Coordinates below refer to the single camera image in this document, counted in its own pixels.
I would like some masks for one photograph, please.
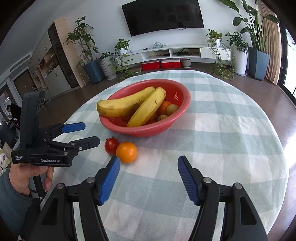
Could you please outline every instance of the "wall-mounted tv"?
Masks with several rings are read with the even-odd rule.
[[[122,5],[131,36],[172,28],[204,28],[198,0],[136,0]]]

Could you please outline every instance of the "blue and white tablecloth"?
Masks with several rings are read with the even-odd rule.
[[[99,120],[96,103],[129,84],[170,79],[191,93],[188,111],[168,130],[150,138],[119,135]],[[199,208],[187,196],[177,169],[185,155],[193,167],[218,184],[243,184],[267,232],[281,209],[288,168],[277,133],[262,109],[246,94],[211,75],[192,70],[159,71],[128,78],[81,106],[66,123],[83,121],[86,128],[56,140],[98,136],[97,148],[82,151],[69,168],[56,168],[52,188],[59,182],[74,185],[105,167],[110,156],[106,138],[115,136],[138,148],[134,163],[121,164],[111,196],[99,207],[110,240],[188,240]],[[219,240],[224,205],[220,203],[213,240]],[[84,240],[78,204],[76,229]]]

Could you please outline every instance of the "hand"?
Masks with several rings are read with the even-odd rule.
[[[53,167],[33,166],[30,163],[11,164],[9,171],[9,180],[13,188],[23,195],[29,196],[29,178],[39,176],[43,173],[47,174],[44,180],[45,190],[49,191],[52,185],[54,175]]]

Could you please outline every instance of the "blue planter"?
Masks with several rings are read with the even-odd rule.
[[[99,83],[105,78],[103,70],[97,59],[84,65],[83,69],[93,84]]]
[[[269,64],[270,55],[249,47],[249,75],[256,80],[263,80]]]

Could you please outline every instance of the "air vent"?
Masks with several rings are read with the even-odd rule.
[[[30,54],[28,54],[26,57],[22,58],[20,61],[18,61],[14,66],[12,66],[9,71],[12,72],[16,67],[18,67],[21,63],[25,62],[27,59],[30,58]]]

